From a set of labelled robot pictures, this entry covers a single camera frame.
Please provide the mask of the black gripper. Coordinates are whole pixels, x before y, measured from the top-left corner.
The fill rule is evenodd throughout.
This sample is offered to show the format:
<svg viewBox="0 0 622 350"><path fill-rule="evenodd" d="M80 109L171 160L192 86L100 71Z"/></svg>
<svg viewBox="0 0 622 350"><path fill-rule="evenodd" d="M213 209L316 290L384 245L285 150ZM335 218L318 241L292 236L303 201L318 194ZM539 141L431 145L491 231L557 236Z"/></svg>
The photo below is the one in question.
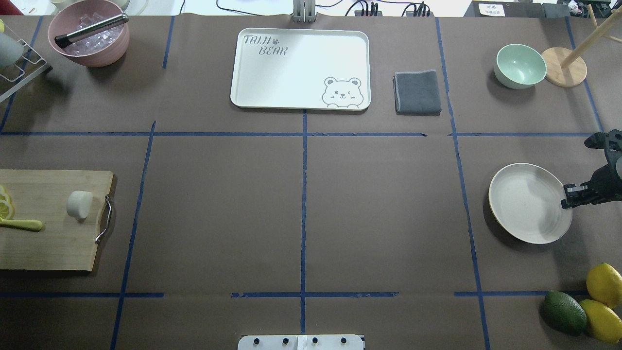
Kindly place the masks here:
<svg viewBox="0 0 622 350"><path fill-rule="evenodd" d="M586 185L566 184L563 188L566 193L566 198L561 201L563 209L622 200L622 180L611 164L597 169ZM588 198L582 196L586 191Z"/></svg>

